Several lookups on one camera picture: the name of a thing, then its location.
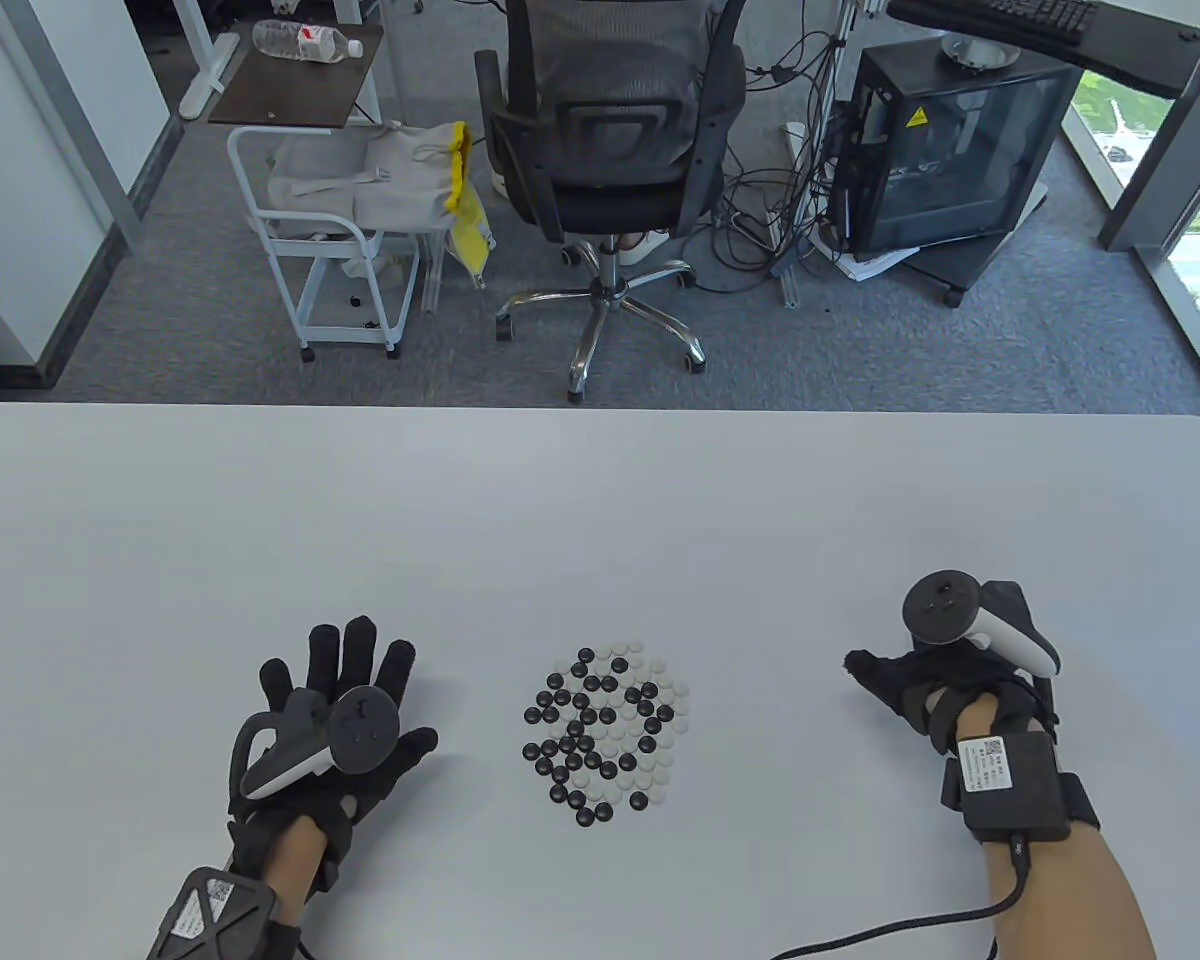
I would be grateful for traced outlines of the person's left hand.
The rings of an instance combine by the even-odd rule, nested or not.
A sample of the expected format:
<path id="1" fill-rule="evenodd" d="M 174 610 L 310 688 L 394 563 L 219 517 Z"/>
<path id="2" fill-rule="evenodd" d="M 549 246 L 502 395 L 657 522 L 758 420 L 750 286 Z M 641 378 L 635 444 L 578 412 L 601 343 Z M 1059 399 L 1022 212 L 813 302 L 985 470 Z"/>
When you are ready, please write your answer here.
<path id="1" fill-rule="evenodd" d="M 236 734 L 230 865 L 286 900 L 330 890 L 358 826 L 436 750 L 436 730 L 400 727 L 414 646 L 398 638 L 377 655 L 377 638 L 366 616 L 313 626 L 304 684 L 286 660 L 263 662 L 268 707 Z"/>

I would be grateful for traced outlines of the person's right hand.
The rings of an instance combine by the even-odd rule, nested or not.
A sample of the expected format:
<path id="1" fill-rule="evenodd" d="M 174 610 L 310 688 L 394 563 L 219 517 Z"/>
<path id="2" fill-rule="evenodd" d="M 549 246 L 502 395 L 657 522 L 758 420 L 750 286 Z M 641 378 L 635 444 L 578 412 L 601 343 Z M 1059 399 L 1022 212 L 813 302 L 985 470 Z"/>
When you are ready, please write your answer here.
<path id="1" fill-rule="evenodd" d="M 974 646 L 925 646 L 896 658 L 852 650 L 844 668 L 940 755 L 989 736 L 1043 732 L 1057 740 L 1045 698 L 1010 662 Z"/>

